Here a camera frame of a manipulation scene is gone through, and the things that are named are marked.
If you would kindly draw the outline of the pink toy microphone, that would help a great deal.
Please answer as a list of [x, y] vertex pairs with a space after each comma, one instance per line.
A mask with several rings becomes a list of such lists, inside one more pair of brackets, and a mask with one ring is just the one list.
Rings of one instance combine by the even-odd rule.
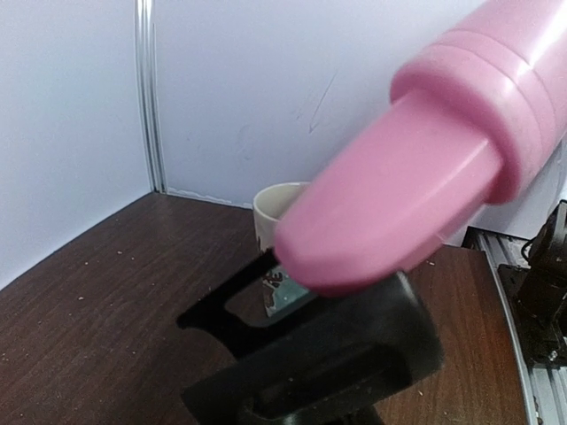
[[435, 252], [518, 198], [566, 132], [566, 4], [487, 1], [394, 75], [390, 108], [308, 185], [274, 252], [324, 295]]

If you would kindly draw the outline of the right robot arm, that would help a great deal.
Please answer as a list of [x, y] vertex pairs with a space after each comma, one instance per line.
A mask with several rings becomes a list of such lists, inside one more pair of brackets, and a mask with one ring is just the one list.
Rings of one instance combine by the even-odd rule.
[[566, 365], [566, 202], [520, 250], [528, 266], [498, 266], [498, 274], [529, 367]]

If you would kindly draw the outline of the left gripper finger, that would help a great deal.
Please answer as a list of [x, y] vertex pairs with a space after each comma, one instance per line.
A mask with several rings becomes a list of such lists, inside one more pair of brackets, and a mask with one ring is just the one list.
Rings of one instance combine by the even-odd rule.
[[305, 296], [259, 326], [227, 310], [276, 265], [262, 253], [177, 318], [235, 359], [183, 391], [197, 422], [378, 424], [376, 402], [441, 368], [437, 330], [403, 273], [345, 297]]

